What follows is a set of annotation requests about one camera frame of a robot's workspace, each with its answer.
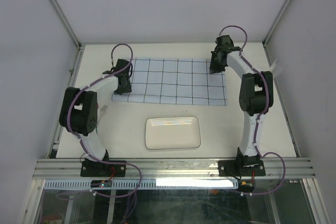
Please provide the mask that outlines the blue checkered cloth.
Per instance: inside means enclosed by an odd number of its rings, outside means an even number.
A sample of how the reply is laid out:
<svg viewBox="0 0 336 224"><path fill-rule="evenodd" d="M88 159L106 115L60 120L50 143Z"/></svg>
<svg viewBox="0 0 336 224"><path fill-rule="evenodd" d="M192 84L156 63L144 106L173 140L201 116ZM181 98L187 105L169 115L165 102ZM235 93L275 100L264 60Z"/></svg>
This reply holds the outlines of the blue checkered cloth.
<svg viewBox="0 0 336 224"><path fill-rule="evenodd" d="M210 73L209 59L135 58L132 92L112 101L177 105L227 105L226 77Z"/></svg>

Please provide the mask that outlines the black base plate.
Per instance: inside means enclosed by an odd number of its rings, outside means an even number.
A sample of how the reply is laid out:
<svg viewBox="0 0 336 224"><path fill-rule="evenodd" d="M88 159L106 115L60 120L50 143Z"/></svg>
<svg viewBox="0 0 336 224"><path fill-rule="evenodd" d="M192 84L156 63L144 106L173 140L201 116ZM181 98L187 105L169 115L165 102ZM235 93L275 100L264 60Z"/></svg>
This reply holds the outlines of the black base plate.
<svg viewBox="0 0 336 224"><path fill-rule="evenodd" d="M126 171L126 161L112 161L117 164L103 164L85 159L82 162L80 171L81 177L124 177Z"/></svg>
<svg viewBox="0 0 336 224"><path fill-rule="evenodd" d="M266 176L265 166L262 160L253 166L241 166L236 160L220 160L218 161L218 172L220 177L264 177Z"/></svg>

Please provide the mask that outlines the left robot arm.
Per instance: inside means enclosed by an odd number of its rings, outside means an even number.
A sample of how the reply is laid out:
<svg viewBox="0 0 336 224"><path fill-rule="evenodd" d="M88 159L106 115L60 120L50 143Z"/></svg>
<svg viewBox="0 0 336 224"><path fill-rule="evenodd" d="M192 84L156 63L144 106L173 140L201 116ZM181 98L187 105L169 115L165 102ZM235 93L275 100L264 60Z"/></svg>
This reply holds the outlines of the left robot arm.
<svg viewBox="0 0 336 224"><path fill-rule="evenodd" d="M97 133L98 121L114 94L131 92L130 77L133 64L125 59L117 60L115 67L103 72L93 83L65 90L59 123L79 141L86 158L93 161L91 169L99 176L110 170L109 154Z"/></svg>

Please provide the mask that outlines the aluminium frame post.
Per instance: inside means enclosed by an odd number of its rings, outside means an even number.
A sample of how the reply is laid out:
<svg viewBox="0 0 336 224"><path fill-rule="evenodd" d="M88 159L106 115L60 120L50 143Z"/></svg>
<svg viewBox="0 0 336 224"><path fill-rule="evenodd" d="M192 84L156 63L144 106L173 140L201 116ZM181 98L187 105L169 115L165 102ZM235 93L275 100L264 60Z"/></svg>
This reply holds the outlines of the aluminium frame post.
<svg viewBox="0 0 336 224"><path fill-rule="evenodd" d="M264 37L262 44L264 47L267 47L267 44L270 42L274 32L276 31L277 27L279 26L283 16L285 15L287 9L289 8L290 4L293 0L284 0L281 8L279 9L274 21L272 22L266 36Z"/></svg>
<svg viewBox="0 0 336 224"><path fill-rule="evenodd" d="M56 16L58 17L60 23L62 24L63 28L65 29L66 33L68 34L69 38L71 39L72 43L76 46L77 49L81 47L81 42L79 41L78 37L76 36L74 30L72 29L66 15L64 14L63 10L61 9L57 0L48 0L51 4Z"/></svg>

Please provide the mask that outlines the white rectangular plate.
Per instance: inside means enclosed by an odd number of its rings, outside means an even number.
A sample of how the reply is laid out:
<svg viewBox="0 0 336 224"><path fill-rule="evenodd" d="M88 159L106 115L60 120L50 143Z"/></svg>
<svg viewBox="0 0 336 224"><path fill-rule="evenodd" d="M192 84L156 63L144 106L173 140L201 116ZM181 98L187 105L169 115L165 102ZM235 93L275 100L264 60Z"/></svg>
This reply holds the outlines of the white rectangular plate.
<svg viewBox="0 0 336 224"><path fill-rule="evenodd" d="M194 116L147 119L145 146L149 150L198 148L201 145L199 126Z"/></svg>

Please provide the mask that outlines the right aluminium frame post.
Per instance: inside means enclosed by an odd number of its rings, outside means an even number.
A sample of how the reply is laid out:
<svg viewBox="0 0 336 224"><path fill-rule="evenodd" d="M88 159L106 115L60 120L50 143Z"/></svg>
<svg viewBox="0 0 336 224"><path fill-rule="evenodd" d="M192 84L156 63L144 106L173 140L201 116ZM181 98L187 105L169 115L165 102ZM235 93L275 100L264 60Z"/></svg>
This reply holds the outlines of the right aluminium frame post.
<svg viewBox="0 0 336 224"><path fill-rule="evenodd" d="M270 42L274 32L276 31L277 27L279 26L283 16L285 15L287 9L289 8L290 4L293 0L284 0L281 8L279 9L274 21L272 22L266 36L264 37L262 44L264 47L267 47L267 44Z"/></svg>

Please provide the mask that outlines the left aluminium frame post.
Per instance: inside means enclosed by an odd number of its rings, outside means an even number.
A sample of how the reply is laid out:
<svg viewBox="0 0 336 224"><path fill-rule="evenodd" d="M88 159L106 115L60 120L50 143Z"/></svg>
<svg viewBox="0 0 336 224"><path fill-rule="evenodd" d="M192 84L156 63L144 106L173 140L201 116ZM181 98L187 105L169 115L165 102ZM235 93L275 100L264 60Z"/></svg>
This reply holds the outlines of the left aluminium frame post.
<svg viewBox="0 0 336 224"><path fill-rule="evenodd" d="M68 34L69 38L71 39L72 43L76 46L77 49L81 47L81 42L79 41L78 37L76 36L74 30L72 29L66 15L64 14L63 10L61 9L57 0L48 0L51 4L56 16L58 17L60 23L62 24L63 28L65 29L66 33Z"/></svg>

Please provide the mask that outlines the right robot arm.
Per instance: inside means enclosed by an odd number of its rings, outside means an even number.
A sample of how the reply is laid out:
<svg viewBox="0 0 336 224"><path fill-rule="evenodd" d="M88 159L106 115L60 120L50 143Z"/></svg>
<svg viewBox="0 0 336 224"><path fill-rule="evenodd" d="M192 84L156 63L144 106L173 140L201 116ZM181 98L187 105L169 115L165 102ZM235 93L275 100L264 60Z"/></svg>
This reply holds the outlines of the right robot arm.
<svg viewBox="0 0 336 224"><path fill-rule="evenodd" d="M260 131L269 108L274 103L273 75L270 71L258 71L243 56L243 49L234 46L229 35L216 38L211 52L209 72L220 73L232 68L240 77L238 102L244 113L242 141L237 149L235 171L247 175L259 164Z"/></svg>

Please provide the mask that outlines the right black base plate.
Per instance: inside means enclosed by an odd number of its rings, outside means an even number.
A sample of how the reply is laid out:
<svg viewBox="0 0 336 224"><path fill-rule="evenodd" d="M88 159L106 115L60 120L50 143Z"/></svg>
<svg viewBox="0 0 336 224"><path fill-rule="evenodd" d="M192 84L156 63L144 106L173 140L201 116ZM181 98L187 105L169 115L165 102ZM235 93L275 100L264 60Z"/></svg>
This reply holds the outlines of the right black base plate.
<svg viewBox="0 0 336 224"><path fill-rule="evenodd" d="M265 166L262 160L253 166L241 166L236 160L220 160L218 161L218 172L220 177L264 177L266 176Z"/></svg>

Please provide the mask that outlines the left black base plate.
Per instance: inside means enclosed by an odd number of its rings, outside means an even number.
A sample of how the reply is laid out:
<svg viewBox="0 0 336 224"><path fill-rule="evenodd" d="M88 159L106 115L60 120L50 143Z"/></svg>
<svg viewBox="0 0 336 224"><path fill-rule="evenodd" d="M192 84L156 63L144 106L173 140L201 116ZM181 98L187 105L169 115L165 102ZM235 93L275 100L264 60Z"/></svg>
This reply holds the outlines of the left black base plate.
<svg viewBox="0 0 336 224"><path fill-rule="evenodd" d="M124 177L126 171L126 161L112 161L117 164L103 164L85 159L82 162L80 171L81 177Z"/></svg>

